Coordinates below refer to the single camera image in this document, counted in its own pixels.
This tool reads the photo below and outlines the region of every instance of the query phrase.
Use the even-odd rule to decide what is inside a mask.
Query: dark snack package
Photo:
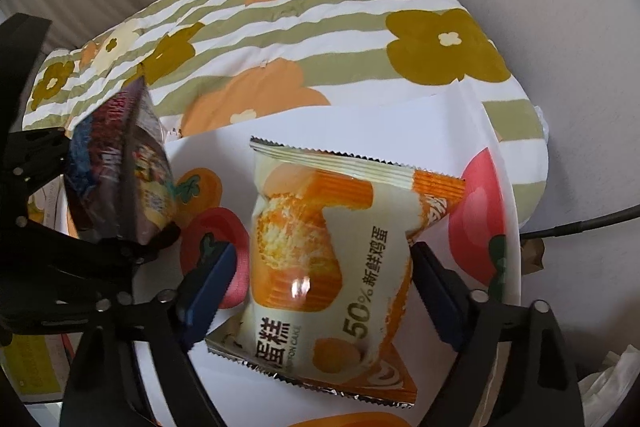
[[[81,239],[147,245],[174,218],[174,179],[144,77],[74,129],[65,165],[69,211]]]

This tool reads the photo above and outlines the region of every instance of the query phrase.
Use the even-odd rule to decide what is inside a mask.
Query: silver screw
[[[489,300],[489,294],[484,290],[473,290],[471,292],[471,298],[480,304],[483,304]]]
[[[172,300],[175,299],[175,296],[177,295],[175,290],[162,290],[157,296],[156,298],[162,302],[162,304],[166,303],[166,302],[171,302]]]
[[[109,299],[102,299],[95,303],[95,309],[99,312],[105,312],[111,308],[111,301]]]
[[[116,295],[116,299],[123,306],[131,306],[133,304],[133,297],[127,292],[119,292]]]
[[[546,301],[535,301],[533,307],[540,313],[548,313],[551,309],[551,306],[549,306],[549,303]]]

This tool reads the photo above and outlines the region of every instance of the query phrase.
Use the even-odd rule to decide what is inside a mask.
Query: snack package
[[[412,405],[415,385],[392,344],[409,243],[462,199],[464,182],[257,139],[252,148],[250,292],[209,349],[304,387]]]
[[[173,219],[174,181],[152,107],[141,76],[74,129],[65,189],[81,239],[146,245]]]

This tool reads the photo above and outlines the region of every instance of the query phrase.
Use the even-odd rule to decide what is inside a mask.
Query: white wall
[[[548,187],[528,229],[640,203],[640,0],[460,0],[550,125]],[[640,223],[546,241],[525,302],[551,302],[581,356],[640,347]]]

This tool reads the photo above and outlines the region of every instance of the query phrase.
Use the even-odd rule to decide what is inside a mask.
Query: black cable
[[[636,206],[630,206],[625,210],[614,212],[613,214],[607,214],[606,216],[594,217],[586,221],[576,221],[575,223],[568,223],[567,225],[560,225],[552,229],[537,230],[535,232],[525,232],[520,234],[520,240],[526,239],[538,239],[543,237],[561,237],[563,235],[574,235],[574,233],[585,232],[586,230],[602,229],[609,227],[610,225],[616,225],[618,223],[624,223],[631,219],[640,217],[640,204]]]

